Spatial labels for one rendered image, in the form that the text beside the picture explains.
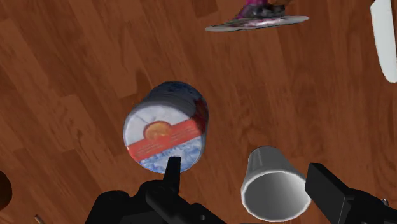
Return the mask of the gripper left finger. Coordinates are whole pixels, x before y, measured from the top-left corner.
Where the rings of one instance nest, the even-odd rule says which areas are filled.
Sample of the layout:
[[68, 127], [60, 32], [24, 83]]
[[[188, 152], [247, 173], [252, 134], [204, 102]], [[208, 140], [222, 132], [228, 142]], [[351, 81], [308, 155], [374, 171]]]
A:
[[121, 190], [100, 194], [85, 224], [226, 224], [179, 196], [180, 171], [181, 158], [169, 157], [163, 179], [143, 183], [134, 196]]

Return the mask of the pink figure on round base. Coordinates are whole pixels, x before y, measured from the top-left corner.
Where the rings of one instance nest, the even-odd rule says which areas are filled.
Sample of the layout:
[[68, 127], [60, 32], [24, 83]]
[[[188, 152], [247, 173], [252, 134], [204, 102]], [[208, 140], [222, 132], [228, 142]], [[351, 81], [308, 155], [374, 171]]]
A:
[[231, 32], [293, 25], [307, 21], [308, 16], [287, 15], [286, 6], [292, 0], [246, 0], [236, 16], [218, 25], [211, 25], [209, 32]]

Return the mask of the white cup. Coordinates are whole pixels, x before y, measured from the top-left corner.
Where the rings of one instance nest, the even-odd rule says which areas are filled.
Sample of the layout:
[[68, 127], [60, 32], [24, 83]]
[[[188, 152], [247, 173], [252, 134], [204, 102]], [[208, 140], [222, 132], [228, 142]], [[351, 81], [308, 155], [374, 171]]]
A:
[[261, 146], [247, 161], [240, 194], [246, 211], [259, 220], [285, 222], [299, 217], [310, 206], [305, 176], [281, 150]]

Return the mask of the blue tub with red label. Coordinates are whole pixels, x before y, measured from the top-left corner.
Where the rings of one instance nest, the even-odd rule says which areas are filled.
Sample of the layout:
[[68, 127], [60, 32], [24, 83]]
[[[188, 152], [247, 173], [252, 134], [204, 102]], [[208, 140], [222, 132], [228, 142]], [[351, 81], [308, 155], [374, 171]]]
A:
[[163, 174], [169, 157], [181, 158], [187, 171], [201, 158], [209, 111], [203, 95], [180, 81], [154, 87], [127, 115], [123, 141], [142, 167]]

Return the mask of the white plate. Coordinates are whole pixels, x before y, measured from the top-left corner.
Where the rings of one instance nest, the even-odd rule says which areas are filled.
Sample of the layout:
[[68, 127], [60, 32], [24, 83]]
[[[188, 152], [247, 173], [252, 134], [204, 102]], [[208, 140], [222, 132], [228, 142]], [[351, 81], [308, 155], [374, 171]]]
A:
[[380, 68], [388, 82], [397, 83], [397, 47], [391, 0], [374, 0], [370, 13]]

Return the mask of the dark brown round object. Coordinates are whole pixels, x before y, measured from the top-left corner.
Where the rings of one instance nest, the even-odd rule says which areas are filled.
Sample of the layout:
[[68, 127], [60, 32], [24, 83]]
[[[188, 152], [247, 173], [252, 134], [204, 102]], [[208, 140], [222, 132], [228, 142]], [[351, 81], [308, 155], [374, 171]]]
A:
[[0, 210], [4, 209], [12, 199], [12, 186], [4, 172], [0, 171]]

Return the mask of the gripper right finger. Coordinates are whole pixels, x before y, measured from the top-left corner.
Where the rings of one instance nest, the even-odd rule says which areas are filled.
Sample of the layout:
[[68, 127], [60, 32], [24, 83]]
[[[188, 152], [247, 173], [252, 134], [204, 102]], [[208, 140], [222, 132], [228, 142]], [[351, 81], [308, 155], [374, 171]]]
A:
[[305, 191], [331, 224], [397, 224], [386, 200], [349, 188], [323, 164], [309, 164]]

